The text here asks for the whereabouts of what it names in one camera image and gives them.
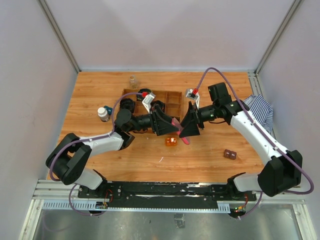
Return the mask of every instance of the blue and white striped shirt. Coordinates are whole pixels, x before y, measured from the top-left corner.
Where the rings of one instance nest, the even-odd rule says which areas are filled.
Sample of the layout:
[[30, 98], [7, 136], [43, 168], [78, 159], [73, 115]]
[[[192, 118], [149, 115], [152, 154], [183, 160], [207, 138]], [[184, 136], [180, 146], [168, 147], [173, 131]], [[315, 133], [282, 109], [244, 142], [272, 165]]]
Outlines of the blue and white striped shirt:
[[250, 108], [257, 122], [260, 123], [268, 133], [271, 133], [274, 127], [274, 109], [270, 103], [267, 102], [261, 94], [258, 96], [250, 95], [244, 100], [244, 103]]

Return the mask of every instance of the purple cable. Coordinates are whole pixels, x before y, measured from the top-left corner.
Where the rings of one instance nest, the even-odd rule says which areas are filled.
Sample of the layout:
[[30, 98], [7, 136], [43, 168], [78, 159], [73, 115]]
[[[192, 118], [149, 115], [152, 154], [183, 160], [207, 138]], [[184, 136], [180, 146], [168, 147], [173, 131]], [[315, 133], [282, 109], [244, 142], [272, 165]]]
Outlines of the purple cable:
[[259, 197], [259, 199], [258, 199], [258, 201], [256, 202], [256, 204], [253, 206], [253, 208], [251, 208], [251, 210], [250, 211], [248, 211], [246, 214], [244, 214], [244, 215], [242, 215], [241, 217], [240, 217], [240, 220], [242, 219], [242, 218], [245, 218], [246, 216], [248, 216], [250, 213], [252, 213], [257, 207], [258, 207], [258, 205], [259, 205], [259, 203], [261, 202], [261, 199], [262, 199], [262, 191], [260, 192], [260, 197]]
[[[265, 132], [256, 124], [254, 123], [254, 120], [252, 119], [252, 117], [250, 116], [250, 114], [248, 113], [248, 111], [245, 109], [244, 105], [242, 104], [242, 102], [240, 101], [240, 99], [238, 98], [234, 88], [231, 86], [230, 82], [228, 81], [228, 79], [225, 77], [225, 75], [220, 72], [218, 69], [216, 69], [215, 67], [208, 67], [202, 77], [201, 77], [201, 80], [198, 84], [198, 86], [196, 87], [197, 89], [199, 89], [199, 87], [201, 86], [207, 72], [209, 70], [215, 70], [218, 74], [221, 75], [221, 77], [223, 77], [223, 79], [225, 80], [225, 82], [228, 84], [228, 86], [230, 87], [235, 99], [237, 100], [237, 102], [239, 103], [240, 107], [242, 108], [242, 110], [244, 111], [245, 115], [248, 117], [248, 119], [251, 121], [251, 123], [253, 123], [253, 125], [255, 126], [255, 128], [263, 135], [263, 137], [271, 144], [271, 146], [273, 148], [275, 148], [277, 145], [274, 144], [274, 142], [265, 134]], [[314, 191], [315, 189], [315, 185], [311, 179], [311, 177], [298, 165], [296, 164], [290, 157], [288, 157], [283, 151], [280, 150], [280, 148], [276, 148], [276, 150], [282, 155], [285, 157], [285, 159], [287, 159], [294, 167], [296, 167], [304, 176], [305, 178], [309, 181], [310, 183], [310, 189], [308, 191], [291, 191], [291, 190], [288, 190], [286, 191], [286, 193], [291, 193], [291, 194], [298, 194], [298, 195], [304, 195], [304, 194], [310, 194]]]
[[78, 184], [75, 184], [71, 190], [70, 190], [70, 193], [69, 193], [69, 197], [68, 197], [68, 200], [69, 200], [69, 204], [70, 204], [70, 207], [72, 208], [72, 210], [74, 210], [77, 214], [80, 214], [82, 216], [100, 216], [102, 214], [104, 214], [106, 211], [102, 212], [102, 213], [84, 213], [84, 212], [81, 212], [81, 211], [78, 211], [77, 209], [75, 209], [75, 207], [72, 205], [72, 202], [71, 202], [71, 194], [72, 192], [74, 191], [75, 187], [77, 186]]
[[105, 135], [102, 136], [96, 136], [96, 137], [88, 137], [88, 138], [83, 138], [83, 139], [79, 139], [79, 140], [75, 140], [72, 141], [70, 143], [68, 143], [67, 145], [65, 145], [63, 148], [61, 148], [61, 150], [54, 156], [51, 165], [50, 165], [50, 170], [49, 170], [49, 175], [50, 178], [55, 181], [55, 182], [59, 182], [60, 179], [59, 178], [55, 178], [53, 175], [53, 169], [54, 169], [54, 165], [56, 164], [57, 159], [59, 158], [59, 156], [70, 146], [74, 145], [74, 144], [78, 144], [78, 143], [84, 143], [84, 142], [89, 142], [91, 140], [99, 140], [99, 139], [104, 139], [104, 138], [108, 138], [110, 137], [114, 132], [115, 132], [115, 121], [114, 121], [114, 115], [115, 115], [115, 109], [116, 106], [118, 105], [118, 103], [121, 101], [121, 99], [123, 99], [126, 96], [129, 95], [142, 95], [142, 93], [139, 92], [129, 92], [126, 93], [125, 95], [122, 95], [114, 104], [113, 109], [112, 109], [112, 113], [111, 113], [111, 121], [112, 121], [112, 131], [110, 133], [106, 133]]

